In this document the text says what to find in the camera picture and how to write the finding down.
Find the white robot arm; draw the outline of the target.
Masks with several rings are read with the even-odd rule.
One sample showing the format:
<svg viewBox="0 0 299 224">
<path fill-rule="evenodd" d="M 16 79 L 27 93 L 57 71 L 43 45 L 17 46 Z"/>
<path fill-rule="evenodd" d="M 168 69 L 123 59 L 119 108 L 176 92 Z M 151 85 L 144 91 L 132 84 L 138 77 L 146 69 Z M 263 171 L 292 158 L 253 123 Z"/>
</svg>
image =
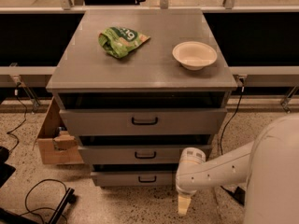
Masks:
<svg viewBox="0 0 299 224">
<path fill-rule="evenodd" d="M 299 224 L 299 114 L 274 120 L 258 137 L 208 161 L 185 148 L 176 173 L 178 213 L 187 214 L 199 189 L 244 183 L 243 224 Z"/>
</svg>

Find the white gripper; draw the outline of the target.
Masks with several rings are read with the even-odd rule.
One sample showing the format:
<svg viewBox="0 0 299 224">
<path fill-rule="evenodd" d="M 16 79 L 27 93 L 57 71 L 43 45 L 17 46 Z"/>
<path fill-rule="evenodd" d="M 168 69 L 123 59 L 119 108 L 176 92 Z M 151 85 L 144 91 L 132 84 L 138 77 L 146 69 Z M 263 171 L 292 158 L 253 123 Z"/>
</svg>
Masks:
<svg viewBox="0 0 299 224">
<path fill-rule="evenodd" d="M 199 183 L 195 180 L 195 173 L 200 165 L 206 161 L 206 154 L 195 147 L 184 148 L 181 152 L 178 169 L 176 172 L 176 190 L 178 196 L 178 213 L 181 216 L 187 214 L 191 203 L 191 196 L 199 189 Z"/>
</svg>

